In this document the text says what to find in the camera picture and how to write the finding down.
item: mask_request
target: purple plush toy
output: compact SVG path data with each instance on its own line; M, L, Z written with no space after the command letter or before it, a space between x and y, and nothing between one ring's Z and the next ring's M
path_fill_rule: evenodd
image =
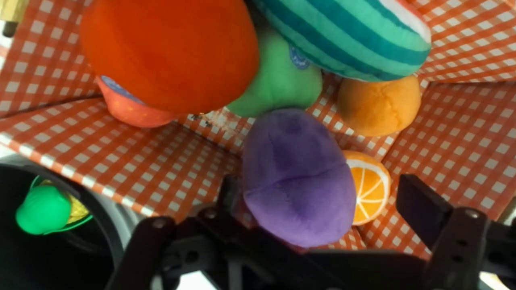
M255 123L243 149L243 199L261 228L303 248L338 240L356 203L338 145L300 110Z

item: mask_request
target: red and white checkered cloth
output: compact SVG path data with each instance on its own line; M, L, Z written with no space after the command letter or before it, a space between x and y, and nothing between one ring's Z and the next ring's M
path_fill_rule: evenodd
M251 120L226 110L156 131L114 121L79 52L77 25L92 0L32 0L0 71L0 144L143 215L182 219L216 199ZM308 112L342 149L366 152L397 178L416 173L455 205L496 218L514 197L516 10L511 0L408 0L434 33L419 73L427 87L414 124L398 137L364 139L337 116L334 91ZM500 84L435 84L500 83ZM335 248L424 247L390 207Z

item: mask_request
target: plush toy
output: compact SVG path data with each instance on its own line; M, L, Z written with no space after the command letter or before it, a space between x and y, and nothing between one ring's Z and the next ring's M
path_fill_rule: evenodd
M313 63L350 79L393 81L419 70L430 29L401 0L255 0Z
M277 108L306 108L322 91L318 68L272 28L258 33L259 71L245 94L227 108L234 115L255 118Z
M30 236L47 236L76 229L92 216L84 205L61 194L48 179L34 179L27 197L16 211L18 226Z
M134 128L159 128L174 121L174 115L142 105L139 99L119 87L113 79L97 78L111 116Z
M261 228L297 245L338 240L355 215L355 186L327 129L301 110L256 120L242 153L243 199Z
M414 76L376 84L343 79L337 92L342 120L367 137L403 131L416 118L419 105L421 89Z
M369 155L343 150L343 157L356 189L353 226L363 226L376 219L385 208L390 194L390 176L385 166Z
M95 0L80 45L98 76L174 116L222 108L258 71L258 41L242 0Z

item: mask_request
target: watermelon plush toy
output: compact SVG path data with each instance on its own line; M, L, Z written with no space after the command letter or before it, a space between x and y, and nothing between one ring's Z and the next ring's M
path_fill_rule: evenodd
M314 65L348 79L401 79L430 52L430 29L400 0L255 2Z

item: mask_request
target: orange slice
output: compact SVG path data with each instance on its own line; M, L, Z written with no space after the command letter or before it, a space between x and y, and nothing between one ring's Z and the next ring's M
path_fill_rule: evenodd
M387 205L390 176L384 165L359 152L343 152L356 189L353 226L376 219Z

